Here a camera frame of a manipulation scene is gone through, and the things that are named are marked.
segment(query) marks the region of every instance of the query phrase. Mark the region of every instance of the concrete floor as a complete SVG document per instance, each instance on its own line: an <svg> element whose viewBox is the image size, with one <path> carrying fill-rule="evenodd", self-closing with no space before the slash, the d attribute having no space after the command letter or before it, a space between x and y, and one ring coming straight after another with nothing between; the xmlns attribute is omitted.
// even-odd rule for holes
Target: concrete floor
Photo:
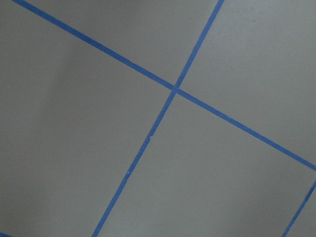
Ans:
<svg viewBox="0 0 316 237"><path fill-rule="evenodd" d="M171 84L217 3L28 2ZM91 236L170 89L0 6L0 232ZM315 1L226 0L180 88L313 165L315 65ZM315 179L176 95L98 236L280 237ZM287 236L315 217L316 191Z"/></svg>

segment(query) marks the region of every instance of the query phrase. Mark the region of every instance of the gray surface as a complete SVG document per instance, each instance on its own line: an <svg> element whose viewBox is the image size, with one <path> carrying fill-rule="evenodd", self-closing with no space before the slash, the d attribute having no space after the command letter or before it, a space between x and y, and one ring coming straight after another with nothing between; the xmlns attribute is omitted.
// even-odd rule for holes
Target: gray surface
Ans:
<svg viewBox="0 0 316 237"><path fill-rule="evenodd" d="M299 215L295 225L293 225L290 230L288 237L301 237L302 230L304 230L303 236L316 236L315 213L316 191L314 190L310 200L306 203L306 206Z"/></svg>
<svg viewBox="0 0 316 237"><path fill-rule="evenodd" d="M280 237L315 178L176 97L100 236Z"/></svg>
<svg viewBox="0 0 316 237"><path fill-rule="evenodd" d="M171 83L215 6L30 2ZM170 91L0 7L0 232L91 236ZM315 21L312 0L226 0L181 88L316 163ZM100 236L281 236L315 178L176 97ZM314 206L289 236L313 236Z"/></svg>

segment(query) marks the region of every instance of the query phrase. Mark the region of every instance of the blue tape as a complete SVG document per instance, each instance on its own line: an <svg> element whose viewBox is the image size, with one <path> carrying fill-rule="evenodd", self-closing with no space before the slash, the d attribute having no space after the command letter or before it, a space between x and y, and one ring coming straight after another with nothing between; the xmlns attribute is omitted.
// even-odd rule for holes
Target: blue tape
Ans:
<svg viewBox="0 0 316 237"><path fill-rule="evenodd" d="M259 134L258 132L252 130L251 128L247 127L246 125L243 125L242 123L238 122L237 120L229 117L228 115L220 112L219 110L215 109L214 107L204 103L203 101L193 97L192 95L186 93L185 91L178 90L178 94L182 97L190 100L191 102L195 103L196 105L201 106L202 108L206 109L207 111L211 112L212 114L220 117L221 119L229 122L230 124L240 128L241 130L245 131L246 133L249 133L250 135L254 136L255 138L263 141L264 143L268 144L269 146L279 150L280 152L288 155L289 157L295 159L296 161L300 162L301 164L307 166L308 168L311 168L312 170L316 171L316 166L309 161L301 158L297 154L289 151L288 149L280 146L279 144L275 143L274 141L270 140L269 138L266 138L265 136Z"/></svg>
<svg viewBox="0 0 316 237"><path fill-rule="evenodd" d="M4 233L0 233L0 237L12 237L12 236L8 236L8 235L6 235Z"/></svg>
<svg viewBox="0 0 316 237"><path fill-rule="evenodd" d="M124 58L120 54L114 52L113 50L109 49L108 47L102 45L101 43L95 41L94 39L86 36L85 34L77 31L76 29L72 28L71 26L63 23L62 21L56 19L55 17L49 15L48 13L40 10L39 8L29 4L28 2L24 0L12 0L13 2L19 4L20 6L28 9L29 11L35 13L36 15L40 16L41 18L49 21L50 23L54 24L55 26L58 26L59 28L67 31L68 33L72 34L73 36L83 40L84 42L88 43L89 45L101 50L102 52L108 54L109 56L115 58L116 60L124 63L125 65L129 66L130 68L138 71L139 73L149 77L150 79L158 82L159 84L165 86L166 88L172 90L173 85L164 79L156 76L155 74L149 72L148 70L142 68L141 66L130 62L127 58Z"/></svg>
<svg viewBox="0 0 316 237"><path fill-rule="evenodd" d="M218 14L223 2L224 2L224 0L219 0L217 2L212 14L210 15L208 21L206 22L206 24L205 24L205 26L203 28L203 31L200 34L200 36L199 36L199 38L198 38L198 40L197 40L197 42L196 42L196 44L194 46L194 48L193 48L193 50L192 50L192 52L191 52L191 54L190 54L190 56L189 56L189 58L188 58L188 60L187 60L187 62L185 64L181 74L179 75L179 78L177 79L177 82L176 82L174 88L172 89L171 93L169 94L169 96L168 96L168 98L167 98L162 110L160 111L158 117L156 118L152 128L150 129L148 135L146 136L141 148L139 149L136 157L134 158L134 160L133 160L132 164L130 165L129 169L127 170L123 180L121 181L117 191L115 192L113 198L111 199L108 207L106 208L103 216L101 217L100 222L98 223L98 225L95 228L95 230L94 230L94 232L93 232L91 237L97 237L98 234L100 233L104 223L106 222L106 220L107 220L108 216L110 215L110 213L111 213L116 201L118 200L122 190L124 189L129 176L134 171L137 163L139 162L139 160L140 160L141 156L143 155L144 151L146 150L146 148L147 148L147 146L148 146L148 144L150 142L150 137L152 137L154 135L155 131L157 130L160 122L162 121L162 119L164 117L164 114L166 113L167 109L169 108L174 96L176 95L181 83L183 82L183 79L186 76L190 66L192 65L192 62L193 62L195 56L197 55L198 50L201 47L201 45L202 45L202 43L203 43L203 41L204 41L204 39L205 39L205 37L207 35L207 32L211 28L212 23L214 22L214 19L215 19L216 15Z"/></svg>
<svg viewBox="0 0 316 237"><path fill-rule="evenodd" d="M298 218L298 216L300 215L300 213L302 212L304 206L306 205L308 199L311 197L314 189L316 188L316 180L314 182L314 184L312 185L311 189L308 191L306 197L304 198L302 204L300 205L300 207L298 208L297 212L295 213L295 215L293 216L292 220L290 221L290 223L288 224L286 230L284 231L282 237L286 237L288 232L290 231L290 229L292 228L292 226L294 225L294 222L296 221L296 219Z"/></svg>

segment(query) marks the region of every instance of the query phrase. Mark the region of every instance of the gray floor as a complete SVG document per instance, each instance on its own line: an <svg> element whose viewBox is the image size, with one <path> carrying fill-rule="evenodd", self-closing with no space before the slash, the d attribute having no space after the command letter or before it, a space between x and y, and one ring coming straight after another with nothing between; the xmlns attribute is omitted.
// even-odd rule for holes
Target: gray floor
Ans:
<svg viewBox="0 0 316 237"><path fill-rule="evenodd" d="M174 84L216 1L29 3ZM0 232L91 236L170 90L0 7ZM315 65L314 1L226 0L181 89L316 164ZM315 178L176 95L99 236L280 237Z"/></svg>

